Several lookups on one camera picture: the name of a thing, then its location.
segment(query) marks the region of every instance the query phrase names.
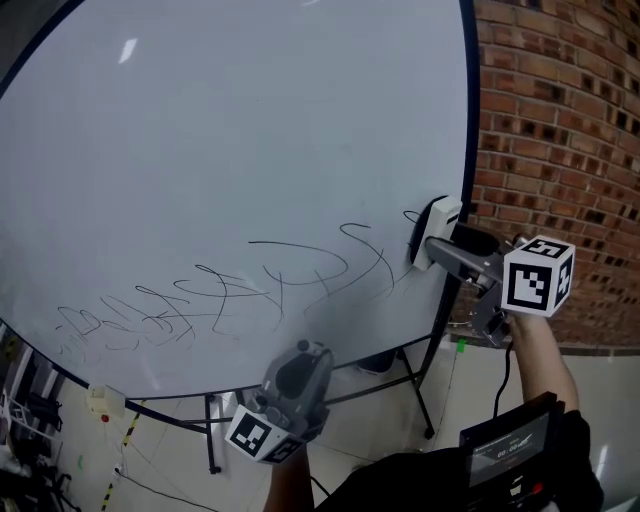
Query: metal stand leg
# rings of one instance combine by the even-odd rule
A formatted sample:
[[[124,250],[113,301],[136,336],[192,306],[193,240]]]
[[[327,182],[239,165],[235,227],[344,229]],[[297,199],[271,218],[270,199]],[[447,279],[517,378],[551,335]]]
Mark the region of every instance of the metal stand leg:
[[[204,395],[204,413],[208,420],[211,419],[211,400],[215,398],[216,395]],[[216,466],[216,461],[213,458],[213,437],[211,436],[211,426],[207,425],[206,427],[206,435],[207,435],[207,455],[209,456],[209,473],[215,475],[220,473],[222,469],[219,466]]]
[[[411,386],[413,387],[413,391],[416,393],[416,398],[418,399],[420,410],[422,411],[422,415],[424,416],[424,421],[427,423],[427,428],[424,431],[424,437],[426,437],[427,439],[431,439],[435,434],[435,430],[433,430],[431,418],[429,418],[429,413],[427,412],[427,406],[425,405],[424,400],[422,399],[422,393],[420,393],[419,379],[415,377],[415,374],[411,369],[411,364],[409,363],[409,359],[407,359],[407,354],[405,353],[403,348],[400,348],[398,350],[398,357],[404,364],[404,367],[407,370],[407,373],[411,376]]]

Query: person's arm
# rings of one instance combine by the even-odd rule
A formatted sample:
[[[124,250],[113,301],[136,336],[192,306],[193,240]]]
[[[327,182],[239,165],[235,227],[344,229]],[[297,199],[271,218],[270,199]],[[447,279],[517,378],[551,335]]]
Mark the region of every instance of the person's arm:
[[[271,488],[264,512],[313,510],[307,447],[303,446],[271,471]]]
[[[511,334],[524,401],[551,391],[565,403],[565,412],[577,410],[578,390],[547,320],[541,316],[514,315]]]

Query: monitor screen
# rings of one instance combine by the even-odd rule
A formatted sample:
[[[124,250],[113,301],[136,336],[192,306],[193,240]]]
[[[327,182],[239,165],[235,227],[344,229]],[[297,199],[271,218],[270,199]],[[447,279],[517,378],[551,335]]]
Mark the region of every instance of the monitor screen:
[[[549,413],[473,450],[469,486],[481,484],[519,466],[544,450]]]

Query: whiteboard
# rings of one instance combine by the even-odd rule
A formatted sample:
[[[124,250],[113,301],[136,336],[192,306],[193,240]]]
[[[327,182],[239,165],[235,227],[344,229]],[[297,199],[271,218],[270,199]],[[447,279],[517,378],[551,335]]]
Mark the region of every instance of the whiteboard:
[[[0,317],[127,396],[428,334],[415,214],[460,197],[450,0],[86,0],[0,100]]]

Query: cable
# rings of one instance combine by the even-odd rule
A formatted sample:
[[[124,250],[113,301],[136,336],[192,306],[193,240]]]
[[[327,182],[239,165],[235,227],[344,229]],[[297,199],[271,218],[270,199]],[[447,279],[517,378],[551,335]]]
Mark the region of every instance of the cable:
[[[314,484],[316,484],[316,485],[320,488],[320,490],[321,490],[323,493],[325,493],[325,494],[327,495],[327,498],[328,498],[329,496],[331,496],[331,494],[329,493],[329,491],[327,491],[324,487],[322,487],[322,485],[320,484],[320,482],[318,482],[314,477],[309,476],[309,478],[311,478],[311,481],[312,481]]]
[[[513,341],[511,343],[509,343],[509,346],[507,347],[507,351],[505,353],[505,369],[504,369],[504,382],[502,383],[502,386],[500,386],[500,389],[498,390],[498,393],[496,394],[496,401],[493,404],[493,417],[497,418],[498,417],[498,404],[500,403],[500,395],[502,394],[502,392],[504,391],[504,388],[507,387],[507,382],[509,382],[509,375],[511,374],[511,358],[509,357],[511,355],[511,350],[513,349]]]
[[[182,501],[183,503],[186,503],[187,505],[193,505],[194,507],[200,507],[200,508],[203,508],[205,510],[211,510],[212,512],[218,512],[215,508],[205,507],[204,505],[198,505],[197,503],[192,503],[191,501],[183,500],[182,498],[176,498],[175,496],[169,496],[168,494],[165,494],[163,492],[155,491],[151,487],[147,487],[146,485],[142,485],[140,482],[136,482],[133,478],[130,478],[130,477],[126,476],[126,475],[123,475],[117,468],[115,469],[115,472],[118,473],[125,480],[129,480],[130,482],[133,482],[137,486],[142,487],[143,489],[146,489],[147,491],[151,491],[154,494],[159,494],[160,496],[164,496],[165,498],[169,498],[169,499],[172,499],[172,500]]]

